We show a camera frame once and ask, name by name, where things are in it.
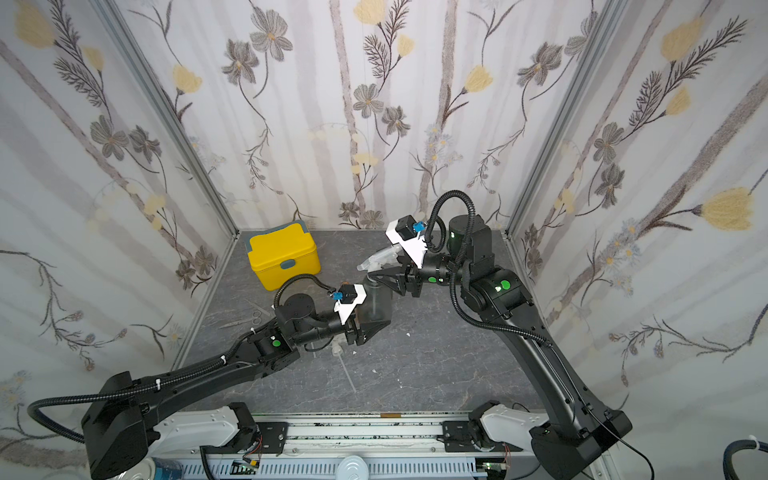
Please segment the grey translucent spray bottle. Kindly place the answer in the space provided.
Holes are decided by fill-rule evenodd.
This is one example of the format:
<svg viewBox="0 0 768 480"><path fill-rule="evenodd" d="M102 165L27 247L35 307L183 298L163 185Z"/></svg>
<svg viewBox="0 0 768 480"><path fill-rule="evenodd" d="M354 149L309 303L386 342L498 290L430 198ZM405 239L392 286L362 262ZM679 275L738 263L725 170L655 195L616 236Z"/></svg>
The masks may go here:
<svg viewBox="0 0 768 480"><path fill-rule="evenodd" d="M392 320L393 292L381 281L366 276L363 281L366 299L359 307L358 318L362 324L389 324Z"/></svg>

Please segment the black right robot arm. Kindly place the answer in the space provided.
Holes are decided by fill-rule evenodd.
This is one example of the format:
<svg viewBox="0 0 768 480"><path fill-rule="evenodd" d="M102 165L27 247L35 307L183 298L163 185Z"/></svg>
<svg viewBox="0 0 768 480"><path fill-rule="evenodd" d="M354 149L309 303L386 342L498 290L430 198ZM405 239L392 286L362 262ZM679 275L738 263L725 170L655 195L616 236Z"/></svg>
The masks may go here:
<svg viewBox="0 0 768 480"><path fill-rule="evenodd" d="M410 216L390 223L391 243L364 260L369 283L418 297L424 286L444 286L467 323L500 336L541 398L545 414L488 401L473 410L464 433L447 427L446 449L515 447L531 454L553 479L575 479L632 429L628 416L599 400L580 379L547 331L530 292L497 265L490 228L478 215L440 223L431 247L426 226Z"/></svg>

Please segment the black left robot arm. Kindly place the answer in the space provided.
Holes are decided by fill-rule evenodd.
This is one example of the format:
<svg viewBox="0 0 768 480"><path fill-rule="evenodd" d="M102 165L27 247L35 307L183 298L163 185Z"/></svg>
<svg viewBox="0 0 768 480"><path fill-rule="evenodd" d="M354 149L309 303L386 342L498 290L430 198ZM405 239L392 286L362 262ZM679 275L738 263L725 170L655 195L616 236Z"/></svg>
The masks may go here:
<svg viewBox="0 0 768 480"><path fill-rule="evenodd" d="M363 345L392 321L392 296L369 293L319 313L307 294L294 294L275 316L218 356L176 372L132 378L115 374L92 400L81 426L90 475L117 476L143 460L174 413L229 387L272 375L300 357L303 346L339 334Z"/></svg>

